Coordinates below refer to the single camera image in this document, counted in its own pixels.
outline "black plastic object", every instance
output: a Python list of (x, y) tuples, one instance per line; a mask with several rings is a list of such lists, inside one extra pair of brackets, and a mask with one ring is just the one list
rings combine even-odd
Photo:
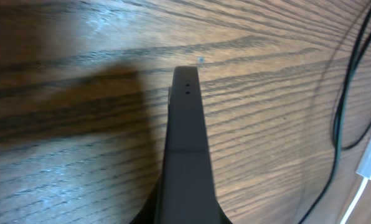
[(230, 224), (217, 203), (196, 67), (176, 67), (162, 176), (130, 224)]

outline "wooden surface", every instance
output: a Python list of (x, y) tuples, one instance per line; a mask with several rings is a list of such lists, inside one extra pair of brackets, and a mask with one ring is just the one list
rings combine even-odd
[[(0, 224), (128, 223), (159, 175), (178, 65), (199, 68), (227, 216), (296, 223), (329, 175), (367, 2), (0, 1)], [(344, 143), (371, 119), (371, 48), (350, 94)], [(336, 222), (366, 143), (306, 223)]]

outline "wood grain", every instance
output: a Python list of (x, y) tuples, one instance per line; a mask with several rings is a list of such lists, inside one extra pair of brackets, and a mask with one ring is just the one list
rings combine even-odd
[[(296, 223), (329, 175), (331, 116), (367, 3), (0, 1), (0, 224), (128, 223), (159, 175), (178, 65), (199, 68), (227, 216)], [(370, 119), (371, 47), (344, 143)], [(342, 155), (306, 223), (336, 222), (366, 143)]]

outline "cable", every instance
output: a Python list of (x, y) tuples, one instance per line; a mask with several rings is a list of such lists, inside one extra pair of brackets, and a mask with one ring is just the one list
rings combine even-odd
[(365, 186), (367, 186), (367, 183), (368, 183), (368, 178), (364, 177), (361, 181), (361, 184), (360, 184), (360, 187), (359, 187), (359, 190), (357, 191), (357, 193), (354, 195), (354, 198), (353, 198), (353, 201), (352, 203), (350, 203), (349, 207), (347, 208), (346, 210), (346, 213), (345, 215), (343, 216), (342, 220), (340, 221), (339, 224), (346, 224), (346, 221), (347, 219), (349, 218), (350, 214), (352, 213), (355, 205), (357, 204), (357, 202), (359, 201), (361, 195), (362, 195), (362, 192), (364, 191), (365, 189)]
[(331, 186), (331, 184), (332, 184), (332, 182), (335, 178), (338, 165), (339, 165), (340, 152), (343, 149), (345, 149), (345, 150), (351, 149), (352, 147), (357, 145), (364, 138), (364, 136), (367, 134), (368, 130), (371, 127), (371, 122), (370, 122), (367, 129), (363, 132), (363, 135), (361, 135), (361, 137), (359, 137), (359, 139), (355, 143), (353, 143), (350, 146), (347, 146), (345, 148), (342, 148), (342, 129), (343, 129), (345, 107), (346, 107), (346, 104), (347, 104), (347, 96), (349, 94), (350, 84), (352, 82), (352, 79), (354, 77), (355, 71), (356, 71), (359, 63), (360, 63), (362, 57), (364, 56), (365, 51), (367, 50), (368, 46), (371, 43), (371, 33), (370, 33), (369, 37), (365, 40), (365, 42), (363, 44), (363, 47), (359, 51), (360, 43), (362, 41), (364, 31), (367, 28), (367, 25), (369, 23), (370, 18), (371, 18), (371, 8), (369, 9), (369, 11), (368, 11), (368, 13), (365, 17), (364, 22), (361, 25), (359, 34), (358, 34), (358, 36), (355, 40), (352, 55), (350, 57), (349, 65), (347, 67), (347, 72), (346, 72), (346, 75), (345, 75), (342, 94), (340, 96), (339, 104), (338, 104), (337, 109), (336, 109), (336, 114), (335, 114), (335, 118), (334, 118), (333, 129), (332, 129), (332, 144), (334, 145), (334, 162), (332, 163), (331, 173), (329, 174), (329, 178), (328, 178), (324, 188), (322, 189), (321, 193), (318, 195), (316, 200), (310, 206), (309, 210), (304, 214), (302, 219), (299, 221), (299, 224), (302, 224), (307, 219), (307, 217), (314, 210), (314, 208), (317, 206), (317, 204), (321, 201), (321, 199), (324, 197), (324, 195), (328, 191), (329, 187)]

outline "black wire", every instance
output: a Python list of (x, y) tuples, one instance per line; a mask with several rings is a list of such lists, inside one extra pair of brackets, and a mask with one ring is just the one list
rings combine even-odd
[(359, 137), (359, 139), (356, 142), (354, 142), (350, 146), (342, 148), (342, 129), (343, 129), (343, 122), (344, 122), (344, 115), (345, 115), (345, 107), (346, 107), (346, 104), (347, 104), (347, 95), (349, 93), (350, 84), (351, 84), (351, 81), (354, 77), (355, 71), (356, 71), (362, 57), (364, 56), (365, 51), (367, 50), (368, 46), (371, 43), (371, 33), (370, 33), (370, 35), (365, 40), (365, 42), (363, 44), (363, 47), (361, 48), (361, 50), (359, 50), (364, 31), (367, 28), (367, 25), (369, 23), (370, 18), (371, 18), (371, 8), (369, 9), (369, 11), (368, 11), (368, 13), (365, 17), (364, 22), (361, 25), (359, 34), (358, 34), (358, 36), (355, 40), (352, 55), (350, 57), (349, 65), (347, 67), (347, 72), (346, 72), (346, 75), (345, 75), (342, 94), (340, 96), (339, 104), (337, 106), (336, 115), (335, 115), (334, 124), (333, 124), (333, 132), (332, 132), (332, 143), (334, 145), (335, 150), (334, 150), (334, 162), (332, 163), (331, 173), (329, 175), (329, 178), (328, 178), (323, 190), (318, 195), (317, 199), (313, 202), (313, 204), (310, 206), (309, 210), (304, 214), (302, 219), (299, 221), (299, 224), (302, 224), (307, 219), (307, 217), (314, 210), (316, 205), (321, 201), (321, 199), (323, 198), (323, 196), (326, 194), (329, 187), (331, 186), (331, 184), (332, 184), (332, 182), (335, 178), (336, 172), (337, 172), (337, 167), (338, 167), (338, 164), (339, 164), (339, 161), (340, 161), (341, 150), (350, 149), (350, 148), (356, 146), (359, 142), (361, 142), (361, 140), (364, 138), (364, 136), (367, 134), (368, 130), (371, 127), (371, 122), (370, 122), (367, 129), (363, 132), (363, 135), (361, 135), (361, 137)]

